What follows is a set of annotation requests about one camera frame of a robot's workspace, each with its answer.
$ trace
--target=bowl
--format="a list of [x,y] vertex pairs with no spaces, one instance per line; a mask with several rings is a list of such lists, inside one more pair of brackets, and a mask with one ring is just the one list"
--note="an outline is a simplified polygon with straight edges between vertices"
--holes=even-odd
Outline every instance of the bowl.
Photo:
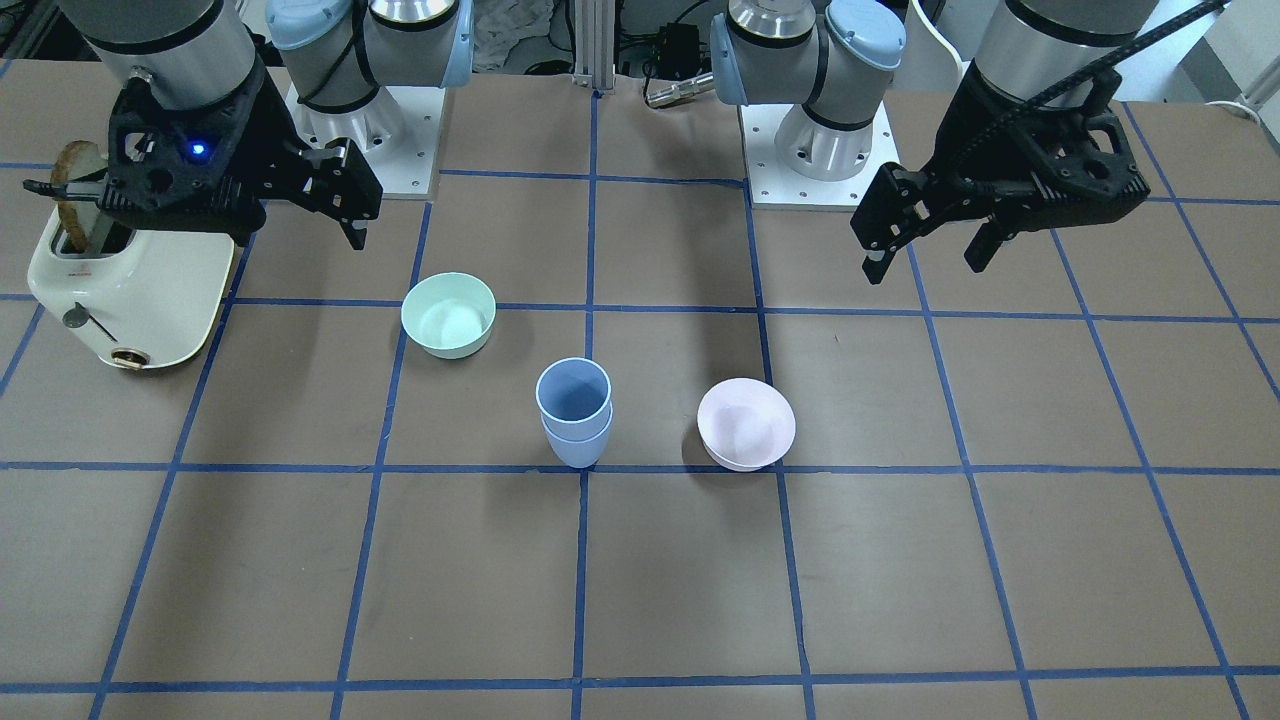
[[750,473],[777,462],[796,438],[787,398],[760,380],[732,378],[698,404],[698,434],[721,466]]
[[401,304],[401,325],[428,352],[445,360],[484,347],[498,302],[480,278],[440,273],[413,286]]

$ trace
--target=black cable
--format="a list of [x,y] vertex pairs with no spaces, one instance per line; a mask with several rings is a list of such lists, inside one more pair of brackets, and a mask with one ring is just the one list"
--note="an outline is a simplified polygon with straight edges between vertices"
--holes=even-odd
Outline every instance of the black cable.
[[692,12],[694,12],[694,10],[696,10],[698,8],[701,8],[701,6],[703,6],[703,5],[705,5],[705,4],[708,3],[708,1],[709,1],[709,0],[698,0],[696,3],[694,3],[692,5],[690,5],[689,8],[685,8],[685,12],[684,12],[684,13],[680,13],[678,15],[676,15],[676,20],[675,20],[675,22],[673,22],[672,24],[680,24],[680,20],[685,19],[685,17],[686,17],[686,15],[687,15],[689,13],[692,13]]
[[577,37],[573,33],[573,6],[570,4],[564,8],[564,27],[568,28],[568,51],[573,54],[575,60],[577,59]]
[[338,73],[338,68],[342,67],[342,63],[343,63],[343,60],[347,59],[347,55],[351,55],[351,51],[355,50],[356,42],[360,40],[358,36],[361,35],[361,24],[362,24],[361,20],[364,18],[364,13],[365,13],[365,9],[367,8],[367,4],[369,4],[369,0],[356,0],[352,4],[352,6],[351,6],[351,27],[352,27],[351,40],[348,40],[347,45],[343,46],[342,53],[338,53],[338,58],[335,58],[334,61],[333,61],[333,64],[329,65],[329,69],[326,69],[324,72],[324,77],[320,78],[320,83],[316,85],[316,88],[312,90],[311,92],[306,94],[305,96],[298,97],[298,104],[300,105],[306,105],[307,102],[315,100],[315,97],[317,95],[320,95],[324,91],[324,88],[329,85],[329,81],[333,79],[333,76]]
[[941,174],[952,176],[954,173],[956,173],[960,167],[960,163],[968,160],[969,156],[974,154],[974,151],[977,151],[987,142],[991,142],[991,140],[995,138],[997,135],[1000,135],[1000,132],[1002,132],[1005,128],[1018,122],[1019,119],[1027,117],[1029,113],[1038,109],[1044,102],[1048,102],[1050,100],[1059,97],[1060,95],[1070,91],[1071,88],[1083,85],[1087,79],[1093,77],[1098,70],[1103,70],[1106,68],[1114,68],[1120,61],[1132,58],[1138,53],[1142,53],[1147,47],[1151,47],[1152,45],[1183,29],[1184,27],[1203,18],[1204,15],[1215,10],[1221,10],[1231,0],[1206,0],[1204,3],[1196,5],[1190,10],[1187,10],[1180,15],[1174,17],[1172,19],[1152,29],[1151,32],[1139,35],[1138,37],[1130,40],[1129,42],[1125,42],[1120,47],[1116,47],[1115,50],[1107,53],[1106,55],[1098,58],[1097,60],[1087,63],[1083,68],[1075,70],[1074,73],[1066,76],[1065,78],[1046,87],[1032,99],[1024,100],[1016,106],[1010,108],[1002,115],[992,120],[986,128],[974,135],[969,140],[969,142],[966,142],[963,147],[960,147],[960,150],[956,151],[956,154],[952,155],[950,160],[947,160],[946,165],[943,167],[943,172]]
[[526,76],[562,76],[572,72],[573,64],[568,60],[543,60],[525,68]]
[[649,104],[649,81],[653,79],[653,58],[644,61],[640,65],[640,70],[644,72],[644,87],[640,88],[640,97],[644,100],[645,108],[650,110],[660,110],[662,108],[654,108]]

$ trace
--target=light blue cup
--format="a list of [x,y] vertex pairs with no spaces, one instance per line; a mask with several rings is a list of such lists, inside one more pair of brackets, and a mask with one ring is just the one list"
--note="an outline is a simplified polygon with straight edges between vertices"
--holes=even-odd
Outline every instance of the light blue cup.
[[586,357],[552,363],[534,389],[543,427],[568,442],[590,442],[613,419],[613,384],[604,368]]
[[600,456],[604,455],[604,447],[609,445],[609,429],[613,428],[613,407],[605,407],[604,413],[604,429],[582,441],[564,439],[552,432],[547,420],[543,420],[543,430],[547,432],[547,442],[552,445],[552,450],[556,452],[556,457],[561,459],[561,462],[568,465],[570,468],[590,468],[595,465]]

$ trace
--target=cable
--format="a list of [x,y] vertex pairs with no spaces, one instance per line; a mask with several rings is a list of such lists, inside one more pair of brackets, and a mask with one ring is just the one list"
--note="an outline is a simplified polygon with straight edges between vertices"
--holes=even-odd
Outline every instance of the cable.
[[568,28],[568,51],[573,55],[575,61],[577,60],[577,36],[573,33],[573,8],[572,5],[564,8],[564,27]]
[[1262,126],[1262,118],[1258,115],[1258,111],[1249,108],[1244,102],[1236,102],[1235,100],[1213,100],[1211,102],[1206,102],[1206,105],[1224,108],[1228,113],[1235,115],[1236,118],[1247,118],[1253,120],[1254,124],[1260,127]]
[[305,96],[298,97],[300,105],[306,105],[307,102],[315,100],[315,97],[324,91],[324,88],[329,85],[329,81],[333,79],[333,76],[338,73],[338,68],[342,67],[342,63],[347,59],[347,55],[351,55],[351,51],[362,40],[364,32],[361,29],[361,26],[367,6],[369,6],[369,0],[355,0],[355,3],[351,6],[351,27],[352,27],[351,40],[348,40],[347,45],[343,46],[342,53],[338,53],[338,56],[334,59],[333,64],[329,65],[329,69],[324,72],[324,77],[320,78],[320,83],[316,85],[316,88],[306,94]]
[[1036,110],[1037,108],[1042,106],[1044,102],[1048,102],[1050,100],[1059,97],[1064,92],[1068,92],[1069,90],[1083,85],[1084,81],[1093,77],[1098,70],[1106,68],[1114,68],[1121,60],[1125,60],[1126,58],[1132,58],[1133,55],[1142,53],[1147,47],[1151,47],[1152,45],[1183,29],[1184,27],[1192,24],[1193,22],[1201,19],[1202,17],[1215,10],[1221,10],[1231,0],[1206,0],[1204,3],[1196,5],[1190,10],[1187,10],[1185,13],[1174,17],[1172,19],[1152,29],[1151,32],[1146,32],[1130,40],[1129,42],[1125,42],[1124,45],[1112,50],[1111,53],[1107,53],[1106,55],[1098,58],[1097,60],[1087,63],[1083,68],[1075,70],[1074,73],[1066,76],[1065,78],[1046,87],[1032,99],[1024,100],[1019,105],[1010,108],[1009,110],[1005,111],[1005,114],[992,120],[984,129],[974,135],[973,138],[969,140],[969,142],[966,142],[959,151],[956,151],[956,154],[952,155],[950,160],[947,160],[946,165],[943,167],[943,172],[941,174],[942,176],[955,174],[959,170],[960,163],[968,160],[969,156],[974,154],[974,151],[977,151],[979,147],[982,147],[992,138],[995,138],[997,135],[1000,135],[1001,131],[1004,131],[1012,123],[1028,115],[1032,110]]
[[649,104],[649,81],[653,79],[653,69],[652,56],[645,60],[643,65],[640,65],[640,70],[644,72],[644,87],[640,88],[640,97],[644,100],[645,108],[649,108],[650,110],[660,110],[662,108],[654,108]]
[[689,13],[692,13],[698,8],[701,8],[709,0],[698,0],[696,3],[694,3],[692,5],[690,5],[689,8],[686,8],[684,13],[680,13],[678,15],[676,15],[676,20],[672,24],[680,24],[680,20],[685,19],[685,15],[687,15]]

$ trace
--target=blue tape line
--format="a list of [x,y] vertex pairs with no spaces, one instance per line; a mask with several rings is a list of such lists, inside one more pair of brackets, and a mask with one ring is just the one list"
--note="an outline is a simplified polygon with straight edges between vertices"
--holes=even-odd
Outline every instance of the blue tape line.
[[1245,200],[1220,197],[1148,197],[1147,202],[1189,202],[1192,205],[1280,205],[1280,200]]
[[598,313],[707,313],[707,314],[750,314],[755,307],[732,305],[593,305]]
[[1267,477],[1280,474],[1280,468],[1176,468],[1155,465],[1152,471],[1160,475],[1244,475]]
[[800,684],[804,688],[804,711],[806,720],[818,716],[813,698],[813,669],[809,666],[809,651],[804,642],[804,606],[800,602],[800,573],[796,569],[795,536],[791,533],[791,502],[787,500],[787,475],[778,470],[778,514],[782,519],[782,552],[787,559],[787,585],[791,591],[791,620],[796,629],[796,653],[800,657]]
[[1160,176],[1160,182],[1165,186],[1165,192],[1169,193],[1169,200],[1176,202],[1178,193],[1174,192],[1174,186],[1170,184],[1169,177],[1165,176],[1165,169],[1160,167],[1158,161],[1156,161],[1156,152],[1151,149],[1151,143],[1147,142],[1147,135],[1142,132],[1140,127],[1138,127],[1138,118],[1133,117],[1133,110],[1129,109],[1128,102],[1120,102],[1120,106],[1124,108],[1125,115],[1129,115],[1129,123],[1133,124],[1134,132],[1138,133],[1138,142],[1142,143],[1143,150],[1147,151],[1147,156],[1151,158],[1152,165],[1156,168],[1156,174]]
[[179,462],[179,473],[367,473],[372,465],[296,465],[288,462]]
[[524,473],[550,473],[559,475],[577,474],[577,469],[564,465],[383,465],[384,473],[397,473],[404,475],[448,475],[448,474],[524,474]]
[[588,689],[605,688],[731,688],[741,685],[799,685],[800,675],[689,675],[653,678],[584,678]]
[[[0,301],[33,302],[32,295],[0,295]],[[362,300],[339,297],[236,297],[223,301],[236,305],[288,305],[288,306],[342,306],[342,307],[399,307],[401,300]],[[707,314],[751,314],[756,307],[735,305],[602,305],[577,302],[498,302],[499,310],[531,311],[586,311],[595,313],[707,313]],[[765,315],[851,315],[886,318],[923,318],[920,310],[887,307],[764,307]],[[1070,320],[1080,322],[1084,315],[1076,313],[1005,313],[998,310],[931,310],[934,318],[1001,319],[1001,320]],[[1280,318],[1216,318],[1198,315],[1093,315],[1094,320],[1115,323],[1199,323],[1199,324],[1280,324]]]
[[584,311],[586,305],[573,302],[499,302],[499,310],[573,310]]
[[[1234,675],[1280,676],[1280,665],[1235,665]],[[1093,680],[1111,678],[1220,678],[1217,665],[1165,665],[1134,667],[1048,667],[1027,670],[1030,680]],[[948,684],[1016,682],[1015,670],[957,670],[924,673],[815,673],[814,685],[881,685],[881,684]],[[800,685],[799,674],[776,675],[692,675],[692,676],[622,676],[622,678],[461,678],[461,679],[371,679],[348,680],[177,680],[177,682],[113,682],[108,694],[123,693],[282,693],[394,691],[556,691],[581,685],[588,689],[607,688],[677,688],[677,687],[762,687]],[[99,683],[0,683],[3,694],[87,694]]]
[[[760,360],[764,382],[773,384],[773,360],[769,352],[769,328],[764,315],[764,283],[760,277],[760,252],[755,242],[755,217],[751,211],[750,179],[742,181],[742,206],[746,219],[746,247],[751,256],[751,291],[755,295],[755,322],[760,333]],[[800,682],[804,694],[806,720],[817,720],[818,708],[813,698],[813,670],[804,642],[804,606],[800,602],[800,575],[796,570],[795,538],[791,534],[791,503],[787,501],[787,477],[782,461],[773,464],[778,484],[778,514],[782,529],[782,552],[787,562],[787,587],[791,593],[791,619],[796,633],[796,656],[800,662]]]
[[588,537],[588,480],[590,473],[582,470],[577,480],[577,568],[573,573],[573,697],[571,720],[582,717],[582,657],[586,646],[586,537]]
[[[241,254],[239,264],[236,268],[236,274],[232,277],[232,284],[228,290],[228,297],[234,299],[236,293],[239,291],[241,282],[244,279],[244,268],[248,265],[248,259],[253,251],[256,238],[256,233],[251,234],[244,246],[244,251]],[[142,543],[142,553],[138,557],[137,569],[133,571],[133,582],[129,584],[129,594],[124,601],[124,609],[120,612],[120,621],[115,628],[115,637],[111,641],[111,650],[108,652],[106,664],[102,667],[99,689],[93,694],[93,705],[90,707],[88,720],[99,720],[99,717],[101,717],[102,703],[106,701],[108,685],[115,675],[115,666],[120,660],[120,651],[124,648],[124,635],[128,633],[129,623],[133,620],[133,610],[137,607],[138,596],[142,592],[142,582],[147,574],[147,564],[151,561],[151,553],[155,550],[156,538],[160,534],[160,523],[164,519],[164,511],[169,505],[169,496],[173,493],[173,484],[174,479],[178,477],[178,466],[179,462],[182,462],[182,454],[187,450],[187,441],[191,438],[191,428],[196,423],[196,413],[200,410],[200,402],[205,396],[205,388],[209,386],[209,374],[214,368],[214,359],[218,357],[218,348],[221,347],[223,336],[227,332],[227,320],[230,318],[233,306],[233,304],[224,304],[221,313],[219,314],[214,337],[209,343],[209,354],[205,356],[205,364],[200,369],[200,378],[196,380],[196,391],[192,393],[191,402],[187,406],[187,416],[182,421],[182,432],[178,433],[178,443],[173,448],[173,456],[169,461],[169,471],[165,474],[164,484],[160,487],[160,496],[156,498],[155,511],[151,514],[151,525],[147,528],[146,541]]]
[[1267,369],[1267,364],[1262,359],[1262,354],[1258,352],[1258,346],[1253,342],[1253,336],[1249,334],[1249,328],[1247,328],[1244,322],[1240,319],[1240,313],[1236,310],[1230,293],[1226,292],[1226,286],[1222,283],[1222,278],[1217,274],[1217,269],[1213,268],[1213,261],[1210,260],[1208,252],[1204,250],[1204,243],[1201,242],[1199,234],[1192,225],[1190,218],[1187,217],[1187,209],[1183,208],[1180,202],[1175,204],[1174,208],[1178,209],[1178,215],[1181,217],[1183,224],[1187,225],[1187,232],[1190,233],[1192,242],[1196,243],[1196,250],[1204,261],[1204,268],[1208,269],[1208,274],[1213,278],[1213,284],[1217,286],[1217,291],[1222,295],[1222,301],[1226,302],[1226,309],[1231,313],[1233,320],[1240,328],[1240,334],[1244,336],[1244,342],[1249,346],[1249,352],[1253,354],[1254,363],[1258,364],[1258,369],[1262,370],[1262,375],[1266,378],[1267,384],[1271,386],[1271,395],[1274,395],[1276,400],[1280,400],[1280,386],[1276,386],[1276,379],[1271,375],[1271,370]]
[[97,683],[0,683],[0,694],[88,694]]
[[1023,702],[1027,705],[1029,720],[1038,720],[1036,712],[1036,700],[1032,697],[1030,682],[1027,679],[1027,662],[1023,660],[1021,643],[1018,642],[1018,628],[1014,624],[1014,614],[1009,606],[1009,594],[1005,592],[1004,574],[1000,571],[1000,559],[996,555],[996,543],[991,537],[991,527],[987,523],[987,511],[983,509],[982,492],[978,489],[978,480],[974,477],[973,466],[969,461],[969,448],[964,441],[964,430],[960,428],[960,414],[956,410],[955,395],[951,392],[951,380],[947,377],[946,363],[942,359],[942,346],[938,342],[938,331],[933,323],[933,314],[929,310],[929,296],[924,290],[924,277],[920,265],[915,259],[915,247],[906,247],[908,259],[911,263],[911,274],[915,277],[915,291],[920,296],[920,309],[924,311],[924,327],[929,333],[929,345],[933,348],[933,361],[938,368],[938,380],[942,383],[942,397],[947,404],[947,415],[951,419],[951,432],[955,434],[956,451],[960,454],[960,462],[964,465],[965,479],[969,483],[969,497],[978,518],[978,530],[982,533],[982,544],[987,552],[987,564],[991,566],[991,577],[996,585],[996,598],[1000,601],[1000,614],[1005,620],[1005,632],[1009,634],[1009,647],[1014,656],[1014,667],[1018,671],[1018,684],[1023,691]]
[[1174,201],[1174,208],[1178,209],[1178,215],[1183,219],[1183,224],[1187,227],[1187,232],[1192,236],[1192,242],[1196,243],[1196,250],[1201,255],[1201,260],[1204,261],[1204,268],[1208,270],[1210,277],[1213,278],[1213,284],[1217,286],[1219,293],[1222,296],[1222,301],[1226,302],[1226,309],[1231,313],[1231,318],[1240,328],[1240,334],[1244,336],[1244,343],[1249,346],[1249,352],[1253,354],[1254,363],[1258,364],[1258,369],[1262,370],[1262,377],[1266,378],[1267,384],[1271,387],[1271,395],[1276,400],[1280,400],[1280,384],[1276,384],[1275,375],[1267,368],[1266,360],[1262,359],[1262,354],[1258,352],[1258,346],[1253,342],[1253,336],[1249,334],[1249,328],[1240,320],[1240,313],[1235,307],[1235,302],[1231,300],[1231,295],[1226,291],[1226,286],[1222,283],[1221,275],[1217,274],[1217,269],[1213,266],[1213,261],[1210,260],[1208,252],[1204,250],[1204,243],[1201,242],[1199,234],[1196,232],[1196,227],[1192,225],[1190,218],[1187,217],[1187,209],[1183,208],[1181,199],[1174,192],[1174,186],[1169,182],[1169,177],[1165,174],[1160,160],[1156,159],[1155,151],[1151,149],[1151,143],[1147,142],[1147,136],[1142,132],[1142,127],[1138,124],[1138,118],[1134,117],[1133,110],[1129,108],[1128,102],[1121,102],[1124,111],[1129,115],[1129,122],[1133,124],[1134,132],[1138,133],[1138,140],[1142,141],[1143,149],[1146,149],[1147,155],[1151,156],[1151,161],[1156,168],[1156,173],[1160,174],[1160,182],[1165,183],[1165,188],[1169,191],[1169,196]]
[[1215,665],[1166,667],[1082,667],[1073,670],[1028,670],[1033,680],[1092,680],[1101,678],[1198,678],[1222,676]]
[[1242,720],[1249,720],[1249,711],[1244,707],[1244,698],[1240,694],[1240,688],[1235,683],[1235,676],[1231,674],[1230,664],[1226,659],[1226,651],[1222,648],[1222,642],[1213,626],[1213,619],[1210,616],[1208,606],[1204,603],[1204,596],[1201,593],[1199,584],[1196,582],[1196,575],[1192,573],[1192,566],[1187,560],[1187,552],[1183,550],[1181,539],[1179,539],[1178,530],[1174,528],[1174,520],[1169,514],[1169,506],[1165,503],[1165,496],[1160,491],[1160,483],[1156,479],[1156,473],[1152,470],[1147,450],[1143,447],[1142,437],[1138,434],[1138,425],[1134,423],[1133,414],[1129,411],[1129,404],[1125,401],[1124,393],[1120,391],[1120,382],[1116,378],[1115,369],[1111,366],[1111,360],[1107,356],[1106,347],[1102,345],[1102,336],[1098,333],[1097,324],[1089,314],[1089,305],[1085,302],[1084,293],[1080,291],[1080,284],[1075,279],[1075,272],[1071,269],[1071,263],[1066,256],[1066,250],[1062,247],[1062,238],[1059,237],[1056,229],[1051,229],[1050,236],[1053,238],[1053,246],[1057,249],[1059,258],[1062,260],[1062,268],[1066,270],[1066,279],[1071,283],[1071,291],[1075,293],[1075,300],[1080,305],[1080,311],[1084,313],[1084,322],[1089,328],[1089,336],[1093,338],[1093,346],[1097,348],[1098,359],[1102,361],[1102,369],[1107,374],[1107,382],[1111,384],[1111,392],[1115,395],[1116,405],[1120,406],[1120,415],[1124,418],[1125,428],[1129,430],[1129,437],[1133,439],[1134,450],[1138,452],[1138,461],[1142,464],[1144,474],[1147,475],[1147,484],[1151,487],[1151,495],[1156,501],[1156,509],[1160,511],[1160,518],[1165,524],[1165,530],[1169,533],[1169,539],[1174,546],[1174,555],[1178,556],[1178,565],[1181,568],[1183,577],[1187,579],[1187,587],[1190,589],[1192,598],[1196,601],[1196,609],[1199,611],[1201,621],[1204,624],[1204,630],[1208,633],[1210,644],[1213,646],[1213,655],[1217,657],[1222,674],[1226,676],[1226,684],[1231,689],[1231,697],[1235,700],[1235,707],[1240,712]]
[[18,363],[22,361],[22,356],[27,354],[27,346],[31,345],[31,338],[36,334],[36,325],[40,324],[40,316],[45,314],[44,305],[36,305],[36,309],[31,313],[31,320],[27,322],[27,329],[22,333],[22,340],[18,341],[18,347],[13,351],[13,357],[9,359],[9,365],[5,368],[4,375],[0,375],[0,397],[4,397],[4,392],[9,389],[9,380],[13,379],[13,374],[18,372]]
[[334,683],[319,680],[188,680],[178,683],[111,683],[109,694],[129,693],[315,693],[333,692]]
[[[100,470],[100,471],[156,471],[166,470],[168,462],[97,462],[79,460],[3,460],[0,470]],[[1111,475],[1142,475],[1146,469],[1126,465],[970,465],[975,474],[995,475],[1009,473],[1050,473],[1079,474],[1098,473]],[[291,465],[274,462],[179,462],[179,473],[311,473],[343,474],[369,473],[372,465]],[[963,465],[787,465],[791,475],[814,475],[829,473],[836,475],[955,475],[964,473]],[[1280,477],[1280,468],[1184,468],[1176,465],[1155,465],[1152,471],[1160,475],[1239,475],[1239,477]],[[730,473],[719,465],[596,465],[591,471],[599,474],[714,474]],[[764,468],[762,473],[773,473],[776,468]],[[397,474],[576,474],[573,468],[564,465],[396,465],[384,464],[383,473]]]
[[236,305],[316,305],[326,307],[399,307],[402,300],[356,300],[335,297],[237,297]]
[[[417,250],[413,254],[413,268],[410,272],[406,290],[412,290],[417,284],[417,277],[422,272],[422,256],[426,252],[426,238],[431,224],[431,204],[422,206],[422,220],[419,224]],[[342,639],[342,655],[338,657],[338,688],[333,692],[333,703],[329,716],[332,720],[342,717],[342,703],[344,697],[343,685],[351,673],[351,656],[356,646],[356,629],[360,625],[360,607],[365,596],[365,577],[369,573],[369,556],[374,544],[374,524],[378,520],[378,500],[381,496],[383,474],[387,465],[387,446],[390,443],[392,424],[396,418],[396,398],[399,393],[401,370],[404,366],[404,346],[408,336],[404,332],[396,333],[396,360],[392,364],[390,382],[387,384],[387,409],[383,413],[383,429],[378,436],[378,452],[374,456],[374,475],[369,483],[369,506],[365,510],[365,530],[360,539],[360,559],[356,562],[356,579],[351,588],[351,607],[347,611],[347,629]]]
[[472,178],[525,178],[525,179],[590,179],[580,173],[526,173],[521,170],[457,170],[442,169],[442,176],[461,176]]
[[769,328],[764,318],[764,284],[760,279],[760,254],[755,243],[755,217],[751,214],[750,179],[742,183],[742,205],[746,208],[746,247],[751,255],[751,291],[755,293],[755,323],[760,331],[760,354],[764,359],[764,382],[773,384],[773,361],[769,355]]
[[721,187],[742,187],[742,181],[730,178],[645,178],[636,176],[598,176],[603,182],[632,182],[646,184],[712,184]]
[[595,217],[599,187],[599,129],[600,129],[600,94],[591,92],[591,155],[590,155],[590,182],[588,183],[586,204],[586,313],[584,314],[584,357],[595,356]]
[[727,468],[719,465],[595,465],[591,468],[593,473],[608,473],[616,475],[643,475],[643,474],[690,474],[690,475],[704,475],[716,473],[732,473]]
[[1280,665],[1233,665],[1236,675],[1280,675]]
[[349,680],[348,693],[387,691],[564,691],[573,685],[571,679],[511,678],[511,679],[440,679],[440,680]]
[[[596,100],[598,97],[593,95],[591,101],[595,102]],[[602,176],[596,172],[596,164],[594,160],[595,158],[593,155],[591,170],[586,174],[532,173],[525,170],[465,170],[456,168],[444,168],[440,170],[440,174],[472,177],[472,178],[524,178],[524,179],[573,179],[573,181],[595,179],[599,182],[645,183],[645,184],[712,184],[723,187],[742,187],[742,181],[733,178],[652,178],[640,176]]]
[[1144,473],[1142,468],[1132,468],[1128,465],[969,465],[969,469],[979,475],[1000,473],[1052,473],[1055,475],[1100,473],[1111,475],[1140,475]]

